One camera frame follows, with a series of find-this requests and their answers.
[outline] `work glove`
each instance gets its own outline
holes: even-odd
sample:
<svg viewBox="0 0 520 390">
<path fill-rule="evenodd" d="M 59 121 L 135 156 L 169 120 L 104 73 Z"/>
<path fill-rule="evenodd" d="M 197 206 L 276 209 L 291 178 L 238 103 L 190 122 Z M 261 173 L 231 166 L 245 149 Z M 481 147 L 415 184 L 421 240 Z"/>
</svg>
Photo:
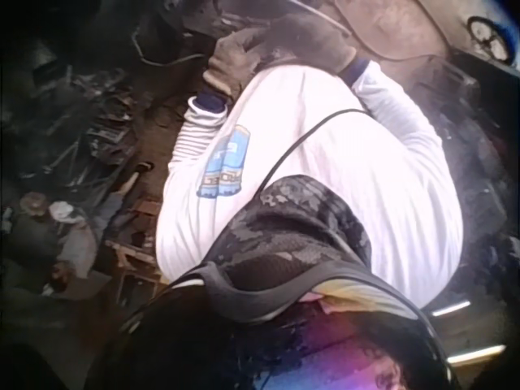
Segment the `work glove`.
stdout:
<svg viewBox="0 0 520 390">
<path fill-rule="evenodd" d="M 266 41 L 271 47 L 291 52 L 299 62 L 333 75 L 343 71 L 357 53 L 338 28 L 312 14 L 278 19 L 271 25 Z"/>
<path fill-rule="evenodd" d="M 235 102 L 265 54 L 262 44 L 265 32 L 264 28 L 245 28 L 219 39 L 202 75 L 204 81 Z"/>
</svg>

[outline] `white long-sleeve shirt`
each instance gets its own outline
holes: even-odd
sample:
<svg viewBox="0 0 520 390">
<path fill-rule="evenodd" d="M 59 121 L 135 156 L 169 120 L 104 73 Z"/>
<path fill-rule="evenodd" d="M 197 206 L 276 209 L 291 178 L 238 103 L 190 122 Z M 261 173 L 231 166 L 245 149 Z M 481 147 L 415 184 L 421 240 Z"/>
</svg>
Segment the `white long-sleeve shirt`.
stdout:
<svg viewBox="0 0 520 390">
<path fill-rule="evenodd" d="M 402 87 L 370 63 L 352 90 L 299 65 L 260 72 L 232 112 L 193 99 L 169 164 L 157 229 L 163 274 L 198 265 L 286 150 L 328 115 L 271 178 L 307 175 L 340 196 L 362 223 L 371 270 L 418 307 L 448 283 L 462 250 L 462 215 L 441 140 Z"/>
</svg>

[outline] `striped cuff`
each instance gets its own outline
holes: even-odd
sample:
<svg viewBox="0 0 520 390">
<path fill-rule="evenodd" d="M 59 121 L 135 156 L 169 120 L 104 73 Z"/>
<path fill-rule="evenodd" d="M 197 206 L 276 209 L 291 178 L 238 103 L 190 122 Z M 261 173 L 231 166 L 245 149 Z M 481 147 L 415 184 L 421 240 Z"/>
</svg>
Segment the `striped cuff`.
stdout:
<svg viewBox="0 0 520 390">
<path fill-rule="evenodd" d="M 201 110 L 220 114 L 226 109 L 226 98 L 215 91 L 204 88 L 193 99 L 193 105 Z"/>
<path fill-rule="evenodd" d="M 338 75 L 350 88 L 365 72 L 371 61 L 368 58 L 356 58 Z"/>
</svg>

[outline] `printed logo on shirt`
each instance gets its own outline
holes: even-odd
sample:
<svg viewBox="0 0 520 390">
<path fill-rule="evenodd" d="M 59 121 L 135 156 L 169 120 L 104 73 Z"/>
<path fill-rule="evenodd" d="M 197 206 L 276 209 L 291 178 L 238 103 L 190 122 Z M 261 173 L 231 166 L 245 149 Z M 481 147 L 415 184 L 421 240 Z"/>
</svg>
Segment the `printed logo on shirt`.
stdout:
<svg viewBox="0 0 520 390">
<path fill-rule="evenodd" d="M 229 136 L 219 140 L 206 164 L 204 177 L 197 191 L 199 197 L 231 197 L 241 191 L 249 137 L 247 129 L 237 125 Z"/>
</svg>

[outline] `cable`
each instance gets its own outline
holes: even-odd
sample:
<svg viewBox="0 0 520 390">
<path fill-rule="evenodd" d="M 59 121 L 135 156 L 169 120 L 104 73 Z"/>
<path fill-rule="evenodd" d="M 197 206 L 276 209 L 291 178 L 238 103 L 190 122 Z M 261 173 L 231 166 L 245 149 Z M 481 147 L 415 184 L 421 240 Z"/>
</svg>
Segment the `cable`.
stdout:
<svg viewBox="0 0 520 390">
<path fill-rule="evenodd" d="M 336 22 L 333 18 L 331 18 L 330 16 L 328 15 L 325 15 L 324 13 L 316 10 L 315 8 L 313 8 L 312 6 L 308 6 L 306 4 L 304 4 L 303 2 L 299 2 L 298 0 L 287 0 L 287 2 L 290 2 L 292 4 L 294 4 L 295 6 L 298 6 L 300 8 L 303 8 L 304 10 L 312 13 L 312 14 L 315 14 L 316 16 L 319 16 L 320 18 L 322 18 L 323 20 L 326 20 L 328 23 L 332 24 L 333 26 L 337 27 L 338 29 L 340 29 L 341 31 L 343 31 L 345 34 L 347 34 L 348 36 L 352 35 L 352 32 L 346 28 L 343 24 L 339 23 L 339 22 Z"/>
<path fill-rule="evenodd" d="M 304 141 L 307 140 L 310 136 L 312 136 L 316 131 L 318 131 L 324 124 L 326 124 L 329 120 L 334 119 L 338 115 L 342 114 L 348 114 L 349 112 L 357 112 L 359 114 L 364 114 L 367 116 L 370 116 L 370 114 L 364 110 L 359 110 L 357 108 L 349 108 L 347 110 L 339 110 L 332 114 L 330 114 L 325 119 L 322 119 L 317 125 L 315 125 L 313 128 L 311 128 L 308 132 L 306 132 L 303 136 L 298 138 L 296 142 L 294 142 L 289 149 L 285 151 L 285 153 L 282 155 L 282 157 L 279 158 L 279 160 L 276 162 L 276 164 L 271 168 L 269 173 L 267 173 L 265 179 L 260 184 L 260 186 L 257 189 L 257 192 L 254 194 L 253 197 L 258 197 L 262 193 L 262 191 L 265 189 L 267 184 L 269 183 L 269 180 L 271 180 L 271 177 L 276 173 L 278 168 L 280 168 L 280 165 L 285 161 L 285 159 L 301 144 L 303 144 Z"/>
<path fill-rule="evenodd" d="M 137 42 L 137 34 L 139 33 L 139 26 L 137 26 L 136 31 L 132 34 L 132 43 L 134 47 L 137 50 L 137 53 L 139 54 L 139 59 L 142 63 L 145 63 L 146 65 L 150 65 L 152 67 L 171 67 L 173 65 L 176 65 L 178 63 L 183 63 L 185 61 L 189 61 L 190 59 L 200 59 L 205 57 L 204 54 L 191 54 L 183 58 L 178 58 L 170 63 L 156 63 L 155 61 L 150 61 L 149 59 L 146 59 L 145 55 L 143 54 L 143 50 L 139 46 L 139 43 Z"/>
<path fill-rule="evenodd" d="M 415 56 L 412 56 L 412 57 L 397 58 L 397 57 L 390 57 L 390 56 L 388 56 L 386 54 L 381 54 L 379 51 L 377 51 L 372 46 L 370 46 L 370 44 L 368 44 L 365 40 L 363 40 L 359 36 L 359 34 L 353 29 L 352 24 L 349 22 L 349 19 L 343 13 L 343 10 L 341 9 L 341 7 L 338 5 L 337 0 L 327 0 L 327 2 L 329 4 L 331 4 L 332 6 L 334 6 L 334 8 L 338 12 L 338 14 L 340 14 L 341 19 L 343 19 L 343 21 L 349 26 L 350 29 L 345 27 L 343 24 L 340 24 L 339 22 L 335 21 L 330 16 L 325 15 L 325 14 L 323 14 L 322 12 L 320 12 L 318 10 L 315 10 L 312 6 L 307 6 L 306 4 L 300 2 L 299 0 L 286 0 L 286 1 L 294 4 L 295 6 L 298 6 L 298 7 L 302 8 L 302 9 L 308 11 L 308 12 L 311 12 L 311 13 L 319 16 L 320 18 L 326 20 L 329 24 L 332 24 L 333 26 L 339 28 L 341 31 L 343 31 L 347 35 L 354 36 L 367 49 L 367 51 L 371 52 L 373 55 L 375 55 L 375 56 L 377 56 L 377 57 L 379 57 L 379 58 L 381 58 L 383 60 L 391 61 L 391 62 L 394 62 L 394 63 L 401 63 L 401 62 L 404 62 L 404 61 L 410 61 L 410 60 L 414 60 L 414 59 L 424 59 L 424 58 L 440 57 L 437 54 L 420 54 L 420 55 L 415 55 Z M 433 17 L 428 12 L 426 7 L 420 2 L 420 0 L 415 0 L 415 2 L 422 8 L 422 10 L 426 14 L 427 18 L 433 23 L 435 29 L 440 34 L 440 37 L 442 38 L 442 40 L 444 41 L 446 46 L 450 47 L 451 45 L 449 44 L 449 41 L 448 41 L 448 38 L 446 37 L 446 34 L 442 30 L 442 28 L 437 24 L 437 22 L 433 19 Z"/>
<path fill-rule="evenodd" d="M 297 2 L 297 0 L 287 0 L 289 2 Z M 441 57 L 439 56 L 438 54 L 420 54 L 420 55 L 414 55 L 414 56 L 411 56 L 411 57 L 402 57 L 402 58 L 398 58 L 398 57 L 391 57 L 391 56 L 388 56 L 386 54 L 381 54 L 379 51 L 377 51 L 376 49 L 374 49 L 372 46 L 370 46 L 370 44 L 368 44 L 365 40 L 363 40 L 359 34 L 352 28 L 352 24 L 349 22 L 349 19 L 347 18 L 347 16 L 345 15 L 345 13 L 343 12 L 343 10 L 341 9 L 341 7 L 338 5 L 337 3 L 337 0 L 328 0 L 328 2 L 334 6 L 334 8 L 336 9 L 336 11 L 338 12 L 338 14 L 340 14 L 341 18 L 343 19 L 343 21 L 352 29 L 352 35 L 369 51 L 371 52 L 373 55 L 381 58 L 381 59 L 384 59 L 386 61 L 390 61 L 390 62 L 393 62 L 393 63 L 402 63 L 402 62 L 405 62 L 405 61 L 410 61 L 410 60 L 414 60 L 414 59 L 425 59 L 425 58 L 432 58 L 432 57 Z M 442 28 L 439 26 L 439 24 L 433 19 L 433 16 L 431 16 L 431 14 L 428 12 L 428 10 L 426 9 L 426 7 L 423 5 L 423 3 L 420 1 L 420 0 L 415 0 L 415 2 L 422 8 L 422 11 L 425 13 L 425 15 L 427 16 L 427 18 L 432 22 L 432 24 L 434 25 L 435 29 L 437 30 L 437 32 L 439 33 L 440 37 L 442 38 L 443 42 L 445 43 L 445 45 L 447 47 L 451 47 L 450 43 L 449 43 L 449 40 L 448 38 L 446 37 L 446 34 L 444 33 L 444 31 L 442 30 Z"/>
</svg>

